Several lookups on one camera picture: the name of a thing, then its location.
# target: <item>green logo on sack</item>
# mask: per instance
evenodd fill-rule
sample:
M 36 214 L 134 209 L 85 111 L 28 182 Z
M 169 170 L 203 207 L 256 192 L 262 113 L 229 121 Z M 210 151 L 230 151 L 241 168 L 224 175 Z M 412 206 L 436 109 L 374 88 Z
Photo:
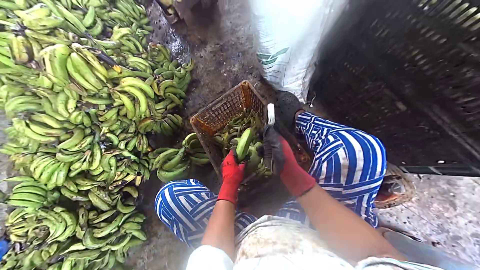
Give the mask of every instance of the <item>green logo on sack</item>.
M 277 58 L 280 55 L 286 53 L 288 49 L 289 48 L 283 48 L 274 54 L 257 53 L 258 62 L 262 65 L 270 65 L 272 63 L 275 63 Z

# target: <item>red glove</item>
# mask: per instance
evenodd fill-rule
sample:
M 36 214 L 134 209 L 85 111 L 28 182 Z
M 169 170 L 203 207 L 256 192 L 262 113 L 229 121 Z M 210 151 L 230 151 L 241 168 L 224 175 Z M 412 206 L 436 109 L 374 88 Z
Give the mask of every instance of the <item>red glove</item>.
M 235 161 L 235 151 L 230 150 L 227 157 L 222 162 L 223 183 L 220 187 L 217 200 L 226 200 L 237 205 L 237 195 L 240 183 L 243 180 L 243 171 L 246 163 L 238 164 Z
M 317 184 L 297 163 L 288 142 L 271 125 L 264 129 L 264 144 L 265 147 L 272 148 L 273 172 L 280 175 L 283 184 L 293 196 L 299 197 Z

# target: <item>striped pants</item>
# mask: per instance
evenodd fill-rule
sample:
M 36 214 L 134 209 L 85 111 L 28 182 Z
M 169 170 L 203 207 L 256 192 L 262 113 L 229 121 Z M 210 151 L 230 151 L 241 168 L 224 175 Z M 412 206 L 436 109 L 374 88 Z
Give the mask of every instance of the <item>striped pants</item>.
M 363 131 L 301 113 L 297 131 L 315 154 L 309 174 L 333 198 L 351 209 L 373 227 L 377 216 L 373 201 L 386 171 L 382 142 Z M 217 195 L 195 179 L 165 184 L 155 198 L 158 217 L 183 242 L 198 247 Z M 296 200 L 288 201 L 277 216 L 312 226 Z M 237 211 L 235 234 L 257 218 Z

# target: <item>black crate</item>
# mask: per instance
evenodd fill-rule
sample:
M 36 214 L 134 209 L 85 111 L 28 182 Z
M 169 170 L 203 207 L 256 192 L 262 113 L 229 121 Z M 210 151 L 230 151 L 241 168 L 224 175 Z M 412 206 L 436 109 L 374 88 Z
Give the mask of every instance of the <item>black crate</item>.
M 328 112 L 406 171 L 480 175 L 480 1 L 356 5 L 312 86 Z

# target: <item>shoe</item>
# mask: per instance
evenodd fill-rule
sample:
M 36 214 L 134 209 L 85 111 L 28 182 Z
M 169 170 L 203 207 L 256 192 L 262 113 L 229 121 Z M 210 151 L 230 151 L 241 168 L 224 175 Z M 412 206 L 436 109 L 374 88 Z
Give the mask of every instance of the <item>shoe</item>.
M 295 133 L 295 114 L 302 106 L 299 99 L 290 92 L 280 91 L 277 95 L 275 118 L 279 119 L 292 134 Z

